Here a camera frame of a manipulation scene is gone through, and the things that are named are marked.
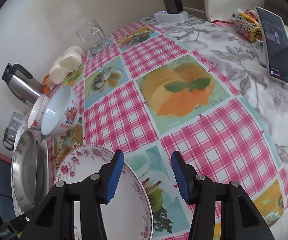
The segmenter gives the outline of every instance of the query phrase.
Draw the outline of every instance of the table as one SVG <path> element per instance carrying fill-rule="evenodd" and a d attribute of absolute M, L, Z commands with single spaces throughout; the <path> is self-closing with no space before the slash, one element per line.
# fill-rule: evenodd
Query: table
<path fill-rule="evenodd" d="M 161 192 L 162 203 L 151 202 L 153 238 L 185 239 L 194 208 L 170 167 L 179 150 L 213 181 L 240 181 L 269 226 L 278 220 L 288 209 L 288 90 L 266 77 L 251 44 L 193 16 L 175 24 L 147 17 L 110 38 L 49 94 L 70 84 L 81 114 L 75 129 L 47 139 L 54 174 L 81 145 L 121 149 Z M 94 84 L 103 72 L 109 78 Z M 217 205 L 215 239 L 219 231 Z"/>

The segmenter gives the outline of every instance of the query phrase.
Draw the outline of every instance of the smartphone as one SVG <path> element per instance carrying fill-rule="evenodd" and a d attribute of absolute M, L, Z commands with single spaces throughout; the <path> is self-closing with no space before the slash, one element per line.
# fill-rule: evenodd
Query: smartphone
<path fill-rule="evenodd" d="M 278 15 L 261 7 L 255 7 L 255 12 L 261 27 L 268 74 L 288 86 L 288 35 L 284 22 Z"/>

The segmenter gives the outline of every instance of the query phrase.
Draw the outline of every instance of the thermos lid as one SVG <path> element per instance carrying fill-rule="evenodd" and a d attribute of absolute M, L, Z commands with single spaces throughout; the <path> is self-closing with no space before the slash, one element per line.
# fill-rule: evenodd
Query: thermos lid
<path fill-rule="evenodd" d="M 32 74 L 28 72 L 25 68 L 23 68 L 20 64 L 11 65 L 9 63 L 4 70 L 2 80 L 4 80 L 5 83 L 8 85 L 17 70 L 21 71 L 26 78 L 33 79 Z"/>

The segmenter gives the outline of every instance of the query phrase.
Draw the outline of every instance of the stainless steel pan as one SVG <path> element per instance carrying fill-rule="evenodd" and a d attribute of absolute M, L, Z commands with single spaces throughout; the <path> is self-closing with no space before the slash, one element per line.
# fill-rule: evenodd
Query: stainless steel pan
<path fill-rule="evenodd" d="M 27 130 L 20 137 L 12 161 L 14 193 L 24 212 L 39 201 L 43 183 L 42 169 L 40 146 L 33 133 Z"/>

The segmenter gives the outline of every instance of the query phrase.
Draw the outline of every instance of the white floral plate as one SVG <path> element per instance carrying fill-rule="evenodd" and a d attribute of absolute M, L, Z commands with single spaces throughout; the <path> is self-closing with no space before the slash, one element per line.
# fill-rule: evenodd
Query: white floral plate
<path fill-rule="evenodd" d="M 97 145 L 85 145 L 71 151 L 61 162 L 55 183 L 80 182 L 111 161 L 114 152 Z M 114 198 L 101 205 L 108 240 L 150 240 L 153 215 L 145 190 L 133 170 L 124 163 Z M 80 207 L 74 204 L 75 240 L 81 240 Z"/>

